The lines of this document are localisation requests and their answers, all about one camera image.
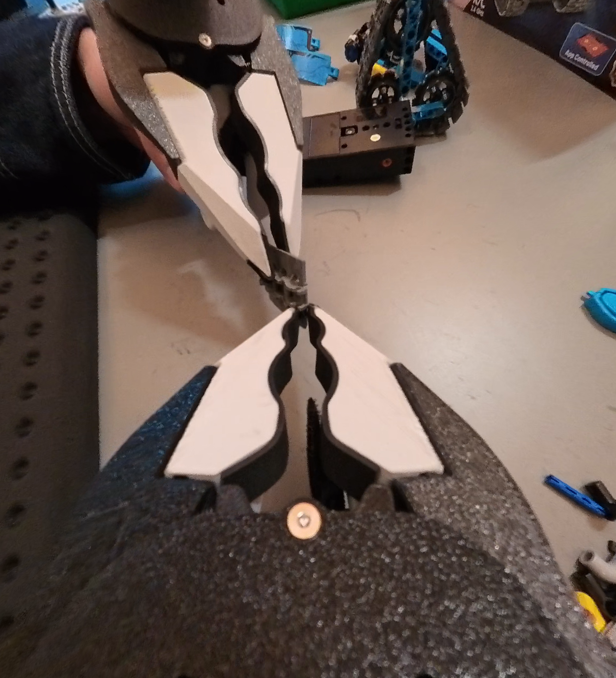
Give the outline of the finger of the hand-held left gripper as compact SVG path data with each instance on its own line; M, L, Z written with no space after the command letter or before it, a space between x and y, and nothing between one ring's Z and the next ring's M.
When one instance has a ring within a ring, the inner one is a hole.
M297 258L303 226L303 152L275 75L247 74L235 89L235 114L256 165L275 247Z
M170 71L147 73L143 79L177 147L181 187L206 225L269 278L261 225L243 198L241 176L220 147L216 107L209 93Z

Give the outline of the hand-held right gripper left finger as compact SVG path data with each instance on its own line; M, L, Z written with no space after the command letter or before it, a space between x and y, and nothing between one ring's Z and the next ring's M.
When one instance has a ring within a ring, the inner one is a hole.
M214 366L165 468L165 476L240 487L257 499L286 470L281 393L292 378L300 311L269 322Z

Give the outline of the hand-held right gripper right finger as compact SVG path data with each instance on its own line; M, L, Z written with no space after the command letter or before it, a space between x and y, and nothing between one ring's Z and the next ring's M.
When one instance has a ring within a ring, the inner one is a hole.
M388 485L444 464L388 357L323 309L310 307L315 375L325 391L320 461L327 478L361 500Z

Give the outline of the pile of plastic building pieces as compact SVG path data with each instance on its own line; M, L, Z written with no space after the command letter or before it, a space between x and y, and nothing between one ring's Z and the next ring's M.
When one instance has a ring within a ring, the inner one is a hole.
M616 522L616 497L602 481L577 489L549 474L543 483L593 517ZM571 581L583 613L609 642L616 658L616 541L608 541L605 556L593 550L582 552Z

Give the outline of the person's left forearm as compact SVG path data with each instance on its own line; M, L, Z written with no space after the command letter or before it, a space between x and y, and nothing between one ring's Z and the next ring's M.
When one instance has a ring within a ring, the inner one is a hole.
M77 62L84 15L0 22L0 197L138 179L149 167Z

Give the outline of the person's left hand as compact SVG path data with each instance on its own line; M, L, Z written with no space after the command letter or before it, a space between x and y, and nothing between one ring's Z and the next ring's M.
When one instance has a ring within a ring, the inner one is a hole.
M134 126L117 104L102 65L96 34L90 27L84 28L79 34L76 61L84 86L92 100L92 119L100 124L102 130L100 139L103 142L126 140L149 158L173 189L183 192L168 158L148 136Z

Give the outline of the black control box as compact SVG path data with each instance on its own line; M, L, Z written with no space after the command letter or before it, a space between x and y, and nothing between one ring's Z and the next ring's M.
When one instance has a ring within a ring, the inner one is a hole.
M303 188L392 180L414 165L409 103L353 108L303 118Z

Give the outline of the blue curved panel piece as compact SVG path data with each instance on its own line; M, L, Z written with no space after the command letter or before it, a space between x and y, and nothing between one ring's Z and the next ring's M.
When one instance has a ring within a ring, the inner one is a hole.
M321 42L313 36L312 29L295 24L276 24L275 29L301 83L325 86L338 80L339 69L332 65L329 55L320 51Z

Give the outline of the green plastic bin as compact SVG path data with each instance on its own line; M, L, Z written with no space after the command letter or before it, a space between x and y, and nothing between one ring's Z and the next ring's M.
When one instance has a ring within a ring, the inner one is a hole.
M283 19L302 18L344 7L358 1L267 1Z

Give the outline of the blue tracked toy robot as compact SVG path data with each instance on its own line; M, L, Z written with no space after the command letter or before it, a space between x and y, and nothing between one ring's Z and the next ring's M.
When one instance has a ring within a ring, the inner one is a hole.
M401 103L403 128L416 138L440 137L468 103L465 67L444 1L377 1L345 44L358 66L358 108Z

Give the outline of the black studded pad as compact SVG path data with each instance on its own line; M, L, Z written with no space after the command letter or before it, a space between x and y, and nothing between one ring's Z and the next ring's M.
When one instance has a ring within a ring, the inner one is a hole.
M0 220L0 640L99 467L96 234Z

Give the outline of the large robot kit box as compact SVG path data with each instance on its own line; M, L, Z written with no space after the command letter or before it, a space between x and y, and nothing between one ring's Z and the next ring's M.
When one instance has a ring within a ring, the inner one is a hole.
M616 1L453 1L616 97Z

